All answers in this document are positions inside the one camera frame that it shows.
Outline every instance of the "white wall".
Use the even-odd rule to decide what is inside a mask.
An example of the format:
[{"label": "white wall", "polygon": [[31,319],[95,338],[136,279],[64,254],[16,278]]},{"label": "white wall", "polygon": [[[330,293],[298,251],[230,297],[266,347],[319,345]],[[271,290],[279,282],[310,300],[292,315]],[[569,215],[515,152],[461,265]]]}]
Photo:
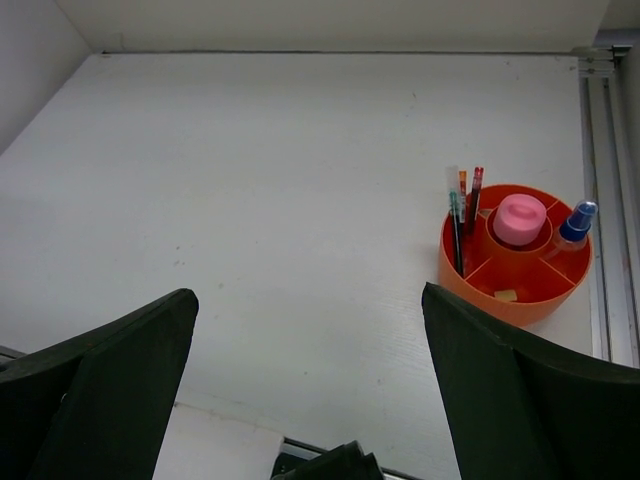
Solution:
[{"label": "white wall", "polygon": [[608,0],[57,0],[96,50],[568,51]]},{"label": "white wall", "polygon": [[53,0],[0,0],[0,153],[88,54]]},{"label": "white wall", "polygon": [[600,28],[640,28],[640,1],[611,0]]}]

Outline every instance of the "orange desk organizer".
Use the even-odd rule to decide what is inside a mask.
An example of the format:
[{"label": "orange desk organizer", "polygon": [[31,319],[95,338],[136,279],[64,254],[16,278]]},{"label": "orange desk organizer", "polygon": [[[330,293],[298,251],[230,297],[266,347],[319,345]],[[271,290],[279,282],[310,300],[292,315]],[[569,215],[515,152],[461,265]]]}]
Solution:
[{"label": "orange desk organizer", "polygon": [[[499,243],[491,231],[491,219],[502,199],[513,193],[525,193],[547,207],[547,221],[537,239],[520,249]],[[543,257],[554,249],[553,231],[571,213],[571,208],[548,193],[523,185],[492,185],[480,192],[474,234],[463,238],[464,278],[454,268],[451,217],[447,215],[440,234],[438,282],[507,323],[519,327],[547,317],[558,308],[585,279],[591,264],[591,239],[578,252],[560,252],[549,260]],[[517,300],[508,302],[494,293],[514,290]]]}]

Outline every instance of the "aluminum frame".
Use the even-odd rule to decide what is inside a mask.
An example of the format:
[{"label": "aluminum frame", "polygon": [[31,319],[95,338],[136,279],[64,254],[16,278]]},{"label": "aluminum frame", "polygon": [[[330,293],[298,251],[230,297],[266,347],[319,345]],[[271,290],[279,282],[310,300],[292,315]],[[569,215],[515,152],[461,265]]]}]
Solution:
[{"label": "aluminum frame", "polygon": [[600,205],[589,277],[593,354],[640,367],[638,215],[615,71],[581,80],[585,190]]}]

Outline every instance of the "red pen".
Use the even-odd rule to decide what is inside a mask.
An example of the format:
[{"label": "red pen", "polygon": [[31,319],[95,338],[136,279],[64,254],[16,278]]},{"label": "red pen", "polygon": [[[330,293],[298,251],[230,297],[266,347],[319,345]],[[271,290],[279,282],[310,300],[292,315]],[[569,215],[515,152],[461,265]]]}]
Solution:
[{"label": "red pen", "polygon": [[482,188],[482,177],[484,168],[476,167],[473,171],[473,185],[471,187],[471,211],[469,212],[469,234],[473,234],[478,216],[478,205],[480,204],[480,189]]}]

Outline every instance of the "pen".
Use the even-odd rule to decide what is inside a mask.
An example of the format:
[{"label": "pen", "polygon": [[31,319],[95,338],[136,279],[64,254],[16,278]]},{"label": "pen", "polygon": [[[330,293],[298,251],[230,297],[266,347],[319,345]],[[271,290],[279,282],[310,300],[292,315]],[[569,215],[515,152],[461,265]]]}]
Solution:
[{"label": "pen", "polygon": [[451,233],[453,235],[453,258],[456,272],[463,277],[462,266],[462,242],[460,241],[460,222],[458,221],[458,199],[456,192],[449,192],[449,203],[451,206]]},{"label": "pen", "polygon": [[462,255],[462,236],[460,234],[460,176],[458,167],[447,167],[447,189],[449,191],[449,208],[451,212],[451,233],[453,240],[453,259],[456,272],[464,276],[464,259]]},{"label": "pen", "polygon": [[464,237],[464,221],[467,217],[467,171],[458,172],[460,178],[460,235]]},{"label": "pen", "polygon": [[476,216],[478,215],[478,204],[480,203],[480,189],[482,188],[482,177],[484,168],[476,167],[473,171],[473,185],[471,187],[471,211],[469,212],[469,234],[473,234],[476,226]]}]

